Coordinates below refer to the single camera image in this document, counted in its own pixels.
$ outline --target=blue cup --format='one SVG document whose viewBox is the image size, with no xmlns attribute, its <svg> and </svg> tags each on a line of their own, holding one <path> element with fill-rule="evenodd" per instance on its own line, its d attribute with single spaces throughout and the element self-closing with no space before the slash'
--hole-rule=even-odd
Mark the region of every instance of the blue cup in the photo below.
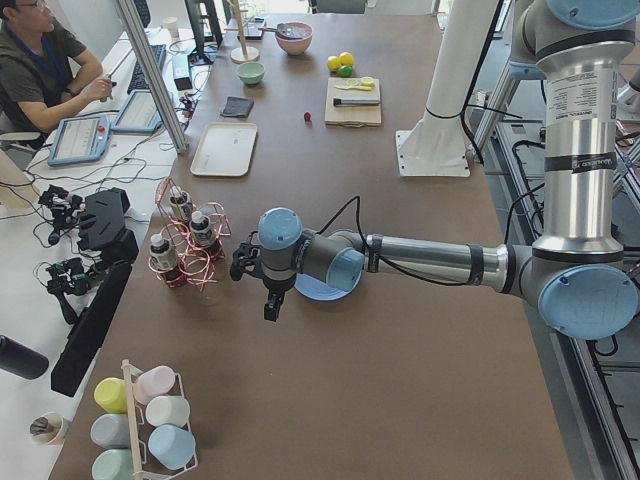
<svg viewBox="0 0 640 480">
<path fill-rule="evenodd" d="M 149 451 L 170 470 L 184 468 L 196 453 L 191 432 L 175 425 L 161 425 L 149 436 Z"/>
</svg>

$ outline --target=lemon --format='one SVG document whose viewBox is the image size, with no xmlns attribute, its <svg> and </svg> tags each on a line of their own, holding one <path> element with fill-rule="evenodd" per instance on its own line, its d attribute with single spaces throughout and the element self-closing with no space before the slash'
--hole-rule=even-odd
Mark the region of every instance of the lemon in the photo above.
<svg viewBox="0 0 640 480">
<path fill-rule="evenodd" d="M 327 67 L 332 72 L 335 72 L 341 66 L 342 66 L 342 63 L 340 63 L 340 59 L 338 57 L 336 57 L 335 55 L 331 55 L 329 58 L 327 58 Z"/>
<path fill-rule="evenodd" d="M 338 58 L 342 65 L 353 67 L 353 64 L 356 63 L 356 59 L 353 58 L 353 54 L 351 52 L 342 52 Z"/>
</svg>

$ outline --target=small black cloth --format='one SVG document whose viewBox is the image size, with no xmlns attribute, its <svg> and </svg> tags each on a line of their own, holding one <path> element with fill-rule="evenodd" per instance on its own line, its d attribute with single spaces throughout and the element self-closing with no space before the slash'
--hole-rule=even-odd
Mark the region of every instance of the small black cloth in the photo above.
<svg viewBox="0 0 640 480">
<path fill-rule="evenodd" d="M 250 98 L 227 97 L 227 104 L 222 110 L 223 117 L 247 118 L 253 107 L 253 100 Z"/>
</svg>

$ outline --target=black cable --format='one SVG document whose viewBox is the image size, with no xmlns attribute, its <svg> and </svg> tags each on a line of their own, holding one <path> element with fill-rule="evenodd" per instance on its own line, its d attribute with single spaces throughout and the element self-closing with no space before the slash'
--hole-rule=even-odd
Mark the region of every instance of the black cable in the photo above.
<svg viewBox="0 0 640 480">
<path fill-rule="evenodd" d="M 509 112 L 505 112 L 504 110 L 498 110 L 497 108 L 485 107 L 484 105 L 477 105 L 475 103 L 469 104 L 469 105 L 467 105 L 467 107 L 481 108 L 482 110 L 489 110 L 490 112 L 500 113 L 500 114 L 504 115 L 505 117 L 513 117 L 513 118 L 517 118 L 518 120 L 524 119 L 524 117 L 522 115 L 516 115 L 515 113 L 509 113 Z"/>
<path fill-rule="evenodd" d="M 540 93 L 542 94 L 542 100 L 544 104 L 547 104 L 547 94 L 544 91 L 544 80 L 540 80 Z"/>
<path fill-rule="evenodd" d="M 541 148 L 544 149 L 545 145 L 543 143 L 540 142 L 534 142 L 532 140 L 518 140 L 517 142 L 515 142 L 512 146 L 511 146 L 511 153 L 513 154 L 513 156 L 516 159 L 516 163 L 518 164 L 518 169 L 520 170 L 520 176 L 521 178 L 524 179 L 524 181 L 526 182 L 526 187 L 527 190 L 531 190 L 531 185 L 529 184 L 529 180 L 527 179 L 527 173 L 525 172 L 524 169 L 524 164 L 522 162 L 522 159 L 520 158 L 520 155 L 518 155 L 518 148 L 522 147 L 522 146 L 527 146 L 527 147 L 536 147 L 536 148 Z M 535 216 L 538 215 L 540 218 L 540 225 L 542 225 L 542 228 L 544 228 L 544 215 L 542 213 L 542 208 L 541 206 L 538 204 L 538 201 L 533 198 L 533 215 L 532 218 L 530 219 L 531 221 L 531 228 L 533 229 L 533 232 L 536 235 L 540 235 L 540 232 L 538 232 L 535 228 L 534 225 L 534 220 L 535 220 Z"/>
<path fill-rule="evenodd" d="M 618 339 L 616 338 L 615 335 L 611 335 L 611 343 L 613 344 L 613 347 L 608 352 L 599 351 L 598 348 L 596 347 L 597 343 L 598 343 L 598 340 L 595 340 L 593 342 L 593 351 L 596 352 L 601 357 L 613 357 L 616 353 L 618 353 L 618 349 L 619 349 L 619 347 L 618 347 Z"/>
<path fill-rule="evenodd" d="M 589 356 L 591 357 L 591 361 L 593 363 L 593 367 L 598 375 L 601 385 L 604 387 L 603 390 L 605 392 L 605 395 L 607 396 L 610 410 L 613 415 L 614 423 L 618 428 L 618 431 L 622 434 L 621 435 L 622 442 L 624 443 L 627 453 L 629 454 L 629 459 L 631 460 L 631 466 L 633 467 L 633 470 L 636 476 L 640 475 L 640 468 L 638 468 L 638 463 L 636 461 L 633 445 L 631 444 L 631 440 L 629 438 L 629 435 L 627 434 L 624 423 L 620 418 L 620 414 L 618 411 L 618 409 L 620 408 L 620 405 L 618 405 L 613 399 L 613 395 L 611 394 L 611 389 L 607 385 L 607 375 L 605 374 L 605 372 L 603 372 L 602 367 L 600 366 L 599 360 L 596 357 L 596 352 L 594 351 L 593 343 L 587 342 L 587 346 L 589 350 Z"/>
<path fill-rule="evenodd" d="M 474 133 L 471 131 L 471 128 L 469 128 L 469 126 L 467 125 L 467 120 L 465 119 L 464 113 L 460 115 L 460 125 L 462 125 L 462 130 L 464 131 L 465 135 L 471 142 L 471 145 L 473 146 L 473 149 L 475 150 L 476 155 L 478 156 L 478 162 L 480 162 L 480 165 L 484 165 L 484 157 L 482 156 L 482 152 L 480 151 L 480 148 L 476 143 L 476 137 Z"/>
<path fill-rule="evenodd" d="M 544 183 L 541 183 L 536 188 L 534 188 L 532 190 L 529 190 L 528 192 L 523 193 L 518 198 L 516 198 L 513 201 L 513 203 L 511 204 L 511 207 L 509 208 L 509 213 L 507 214 L 507 226 L 506 226 L 506 230 L 505 230 L 505 233 L 504 233 L 504 244 L 505 245 L 509 241 L 509 230 L 510 230 L 510 227 L 511 227 L 511 218 L 513 217 L 513 211 L 515 210 L 516 205 L 518 205 L 518 203 L 521 202 L 522 199 L 528 197 L 529 195 L 533 195 L 535 192 L 540 190 L 542 187 L 544 187 Z"/>
<path fill-rule="evenodd" d="M 364 249 L 364 252 L 366 253 L 366 251 L 369 252 L 373 252 L 373 249 L 371 248 L 371 246 L 367 243 L 367 239 L 364 236 L 364 233 L 362 231 L 362 226 L 360 225 L 360 195 L 356 195 L 353 198 L 351 198 L 349 201 L 347 201 L 339 210 L 338 212 L 333 215 L 333 217 L 331 217 L 331 219 L 326 223 L 326 225 L 324 227 L 322 227 L 321 230 L 319 230 L 317 233 L 321 234 L 322 232 L 324 232 L 327 228 L 329 228 L 329 226 L 336 220 L 336 218 L 338 218 L 342 212 L 345 211 L 345 209 L 351 205 L 353 202 L 356 202 L 356 227 L 358 229 L 358 235 L 360 236 L 360 241 L 362 242 L 362 246 Z M 466 283 L 459 283 L 459 282 L 441 282 L 439 280 L 433 280 L 430 278 L 426 278 L 423 277 L 422 275 L 417 275 L 415 273 L 413 273 L 412 271 L 410 271 L 409 269 L 406 269 L 404 267 L 401 267 L 400 265 L 398 265 L 397 263 L 389 260 L 388 258 L 386 258 L 383 255 L 378 255 L 378 258 L 386 263 L 387 265 L 389 265 L 391 268 L 393 268 L 394 270 L 399 271 L 400 273 L 403 273 L 404 275 L 407 275 L 411 278 L 415 278 L 416 280 L 421 280 L 423 282 L 427 282 L 427 283 L 431 283 L 434 285 L 440 285 L 443 287 L 462 287 L 462 286 L 466 286 Z"/>
<path fill-rule="evenodd" d="M 489 27 L 489 31 L 487 32 L 487 36 L 484 39 L 484 45 L 482 46 L 482 51 L 480 53 L 480 57 L 478 58 L 478 63 L 476 64 L 476 69 L 473 73 L 473 77 L 471 78 L 471 83 L 469 84 L 469 90 L 467 91 L 467 97 L 464 99 L 464 107 L 462 112 L 460 112 L 460 123 L 462 125 L 462 129 L 464 130 L 467 137 L 469 137 L 469 141 L 471 141 L 471 145 L 478 156 L 478 161 L 480 164 L 484 165 L 484 158 L 482 156 L 482 152 L 480 148 L 478 148 L 478 144 L 475 141 L 475 135 L 471 131 L 466 124 L 465 114 L 467 111 L 467 107 L 469 106 L 469 101 L 471 100 L 471 95 L 473 95 L 473 89 L 478 81 L 478 76 L 480 75 L 480 69 L 482 68 L 482 64 L 484 63 L 484 59 L 487 57 L 487 53 L 489 51 L 489 47 L 491 46 L 491 42 L 493 41 L 493 32 L 496 30 L 496 25 L 498 24 L 498 20 L 500 19 L 500 13 L 502 11 L 503 0 L 500 0 L 496 5 L 496 11 L 493 13 L 493 19 L 491 20 L 491 26 Z"/>
<path fill-rule="evenodd" d="M 640 131 L 627 133 L 626 135 L 619 135 L 616 137 L 616 143 L 621 142 L 623 140 L 631 140 L 632 138 L 637 138 L 640 136 Z"/>
</svg>

